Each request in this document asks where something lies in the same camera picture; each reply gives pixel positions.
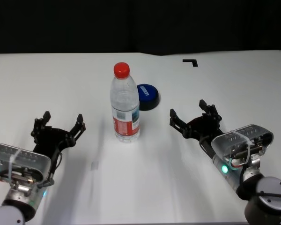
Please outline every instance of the black background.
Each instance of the black background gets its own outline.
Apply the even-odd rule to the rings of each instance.
[[[281,50],[281,0],[0,0],[0,53]]]

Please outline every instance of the table surface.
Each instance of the table surface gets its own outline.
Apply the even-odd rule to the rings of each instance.
[[[131,144],[116,139],[111,117],[119,61],[137,84],[161,94],[157,108],[140,113],[140,138]],[[216,105],[223,131],[252,123],[272,131],[261,171],[281,179],[281,51],[0,54],[0,143],[32,150],[34,119],[46,110],[50,126],[69,130],[82,113],[87,127],[64,151],[55,185],[27,225],[246,221],[246,202],[198,142],[169,126],[171,108],[187,122],[199,117],[200,99]],[[0,205],[8,189],[0,182]]]

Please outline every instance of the clear plastic bottle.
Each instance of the clear plastic bottle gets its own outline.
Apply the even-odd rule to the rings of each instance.
[[[114,66],[111,83],[111,107],[116,137],[130,143],[140,136],[140,101],[137,86],[127,63]]]

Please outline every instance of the blue round object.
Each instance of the blue round object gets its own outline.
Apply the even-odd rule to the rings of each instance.
[[[154,109],[159,104],[158,90],[149,84],[137,85],[140,98],[140,110],[147,111]]]

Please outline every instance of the white cable tie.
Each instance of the white cable tie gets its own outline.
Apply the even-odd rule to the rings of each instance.
[[[247,159],[245,160],[245,163],[244,163],[244,164],[247,164],[249,162],[249,158],[250,158],[250,155],[251,155],[250,154],[251,153],[250,145],[253,145],[253,142],[251,142],[250,139],[247,136],[245,136],[245,135],[243,135],[243,134],[241,134],[241,133],[239,133],[239,132],[237,132],[235,130],[231,130],[231,132],[241,136],[242,138],[244,138],[247,141],[248,155],[247,155]]]
[[[20,151],[22,151],[21,148],[19,148],[14,155],[11,155],[9,157],[9,165],[8,165],[8,182],[11,184],[11,172],[12,172],[12,165],[13,162],[15,160],[15,158],[17,158],[18,154],[20,153]]]

